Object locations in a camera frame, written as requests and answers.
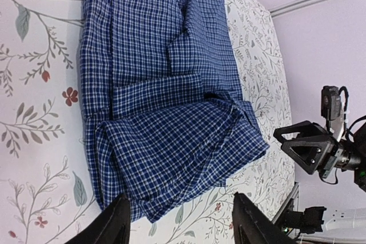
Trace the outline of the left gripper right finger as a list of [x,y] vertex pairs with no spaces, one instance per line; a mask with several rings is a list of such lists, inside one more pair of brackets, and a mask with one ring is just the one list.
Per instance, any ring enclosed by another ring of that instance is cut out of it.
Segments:
[[240,244],[286,244],[295,241],[276,227],[243,193],[233,200],[234,242]]

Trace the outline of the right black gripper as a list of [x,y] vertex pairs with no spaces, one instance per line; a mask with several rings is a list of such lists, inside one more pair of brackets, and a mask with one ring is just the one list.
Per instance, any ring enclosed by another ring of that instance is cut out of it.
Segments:
[[[302,138],[285,139],[284,134],[299,133]],[[312,175],[317,170],[319,178],[328,178],[330,172],[336,168],[346,171],[351,160],[351,145],[341,138],[338,141],[332,135],[328,137],[314,137],[327,135],[326,129],[319,124],[303,121],[294,125],[276,128],[273,136],[283,141],[281,149],[290,156],[307,174]]]

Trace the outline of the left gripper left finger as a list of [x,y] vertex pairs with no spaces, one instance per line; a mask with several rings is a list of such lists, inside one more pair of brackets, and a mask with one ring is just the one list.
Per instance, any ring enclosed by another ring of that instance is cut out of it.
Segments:
[[85,229],[66,244],[122,244],[129,243],[131,205],[121,194],[106,207]]

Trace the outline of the blue plaid long sleeve shirt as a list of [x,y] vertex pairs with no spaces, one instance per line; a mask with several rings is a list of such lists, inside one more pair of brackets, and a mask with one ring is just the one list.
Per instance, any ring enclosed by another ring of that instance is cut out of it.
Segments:
[[224,0],[83,0],[80,81],[96,201],[155,222],[268,149]]

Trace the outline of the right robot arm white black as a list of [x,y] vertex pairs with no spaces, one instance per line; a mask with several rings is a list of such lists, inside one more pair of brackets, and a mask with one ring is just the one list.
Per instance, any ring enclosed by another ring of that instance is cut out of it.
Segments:
[[[307,174],[317,173],[325,182],[330,173],[353,172],[353,183],[365,190],[365,126],[337,140],[316,123],[304,121],[274,131],[282,151]],[[285,213],[284,226],[299,229],[303,234],[365,227],[365,207],[351,198],[350,185],[342,184],[336,191],[319,188],[325,206],[311,206],[304,211]]]

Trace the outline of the floral patterned table mat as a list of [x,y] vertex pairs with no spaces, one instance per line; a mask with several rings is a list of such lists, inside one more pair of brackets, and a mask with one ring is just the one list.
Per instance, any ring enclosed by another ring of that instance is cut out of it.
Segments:
[[[233,243],[232,202],[246,194],[275,219],[295,165],[273,131],[291,122],[270,12],[225,0],[244,97],[270,148],[216,188],[157,223],[140,219],[131,243]],[[85,154],[78,87],[81,0],[1,0],[1,242],[63,243],[98,215]]]

